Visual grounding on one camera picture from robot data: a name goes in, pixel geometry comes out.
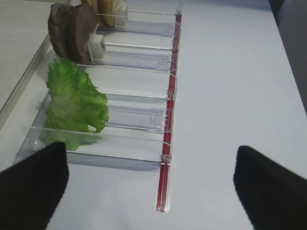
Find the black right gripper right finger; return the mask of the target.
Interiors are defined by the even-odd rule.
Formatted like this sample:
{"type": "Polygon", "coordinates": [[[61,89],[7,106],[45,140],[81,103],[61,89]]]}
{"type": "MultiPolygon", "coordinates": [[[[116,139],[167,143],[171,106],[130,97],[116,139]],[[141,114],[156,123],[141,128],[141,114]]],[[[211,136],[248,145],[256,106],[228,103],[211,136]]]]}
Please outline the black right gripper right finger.
{"type": "Polygon", "coordinates": [[[307,181],[250,146],[237,150],[233,182],[255,230],[305,230],[307,181]]]}

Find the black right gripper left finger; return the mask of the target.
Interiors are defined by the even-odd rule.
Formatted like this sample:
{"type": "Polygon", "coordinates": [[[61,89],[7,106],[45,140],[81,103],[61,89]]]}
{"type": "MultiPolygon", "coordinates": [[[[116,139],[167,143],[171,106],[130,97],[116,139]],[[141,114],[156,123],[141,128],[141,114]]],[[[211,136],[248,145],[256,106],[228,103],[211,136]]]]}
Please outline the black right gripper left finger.
{"type": "Polygon", "coordinates": [[[0,228],[45,230],[69,180],[66,145],[52,143],[0,173],[0,228]]]}

